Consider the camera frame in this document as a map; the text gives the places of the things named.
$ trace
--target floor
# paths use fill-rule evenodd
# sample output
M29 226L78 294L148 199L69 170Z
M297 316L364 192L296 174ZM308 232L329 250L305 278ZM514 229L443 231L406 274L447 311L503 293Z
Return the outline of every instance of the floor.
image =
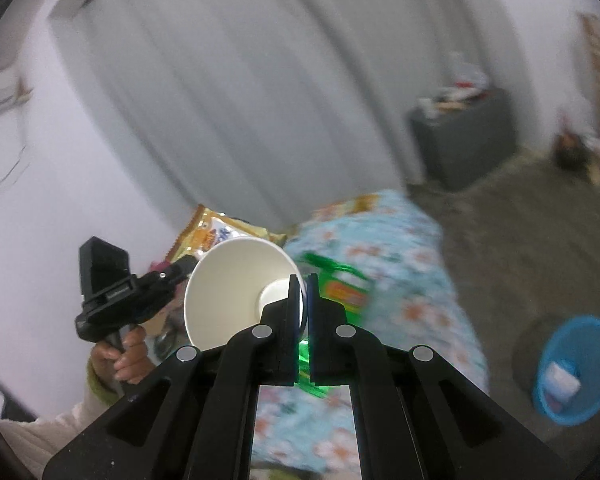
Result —
M600 187L520 156L459 194L411 198L443 227L443 255L490 366L491 397L581 471L600 446L600 413L574 428L537 414L520 357L539 325L600 317Z

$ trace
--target light blue blanket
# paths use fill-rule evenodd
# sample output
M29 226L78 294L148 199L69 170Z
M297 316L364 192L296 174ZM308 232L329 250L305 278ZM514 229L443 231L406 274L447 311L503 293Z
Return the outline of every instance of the light blue blanket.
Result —
M311 252L361 270L375 281L363 328L396 348L431 346L486 392L484 355L443 267L441 239L431 218L386 190L372 211L302 225L285 251L296 261ZM321 399L297 387L261 387L252 460L359 474L348 388Z

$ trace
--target human hand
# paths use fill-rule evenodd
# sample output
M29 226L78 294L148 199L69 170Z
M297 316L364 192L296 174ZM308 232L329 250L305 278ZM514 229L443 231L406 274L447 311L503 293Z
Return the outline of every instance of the human hand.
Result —
M144 328L138 326L122 339L124 353L106 341L91 349L91 366L103 384L110 385L114 380L138 384L155 368L147 357L145 337Z

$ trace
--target yellow snack bag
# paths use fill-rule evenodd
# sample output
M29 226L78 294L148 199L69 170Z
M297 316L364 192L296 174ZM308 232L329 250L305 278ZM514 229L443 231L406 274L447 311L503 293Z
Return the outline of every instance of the yellow snack bag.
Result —
M229 218L224 213L218 213L201 204L196 209L191 222L171 247L167 260L175 262L185 254L194 254L196 251L206 253L220 242L240 236L264 238L277 245L282 245L286 241L286 235L270 233L264 227Z

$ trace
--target green packaging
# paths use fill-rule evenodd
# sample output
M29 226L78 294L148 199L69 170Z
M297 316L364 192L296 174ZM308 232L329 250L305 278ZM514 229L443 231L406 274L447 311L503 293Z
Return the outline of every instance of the green packaging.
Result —
M324 398L329 395L328 386L316 386L309 380L309 342L306 339L300 342L299 355L298 386L315 397Z
M299 265L303 275L318 274L320 295L343 304L347 322L359 326L373 281L355 267L315 253L305 253Z

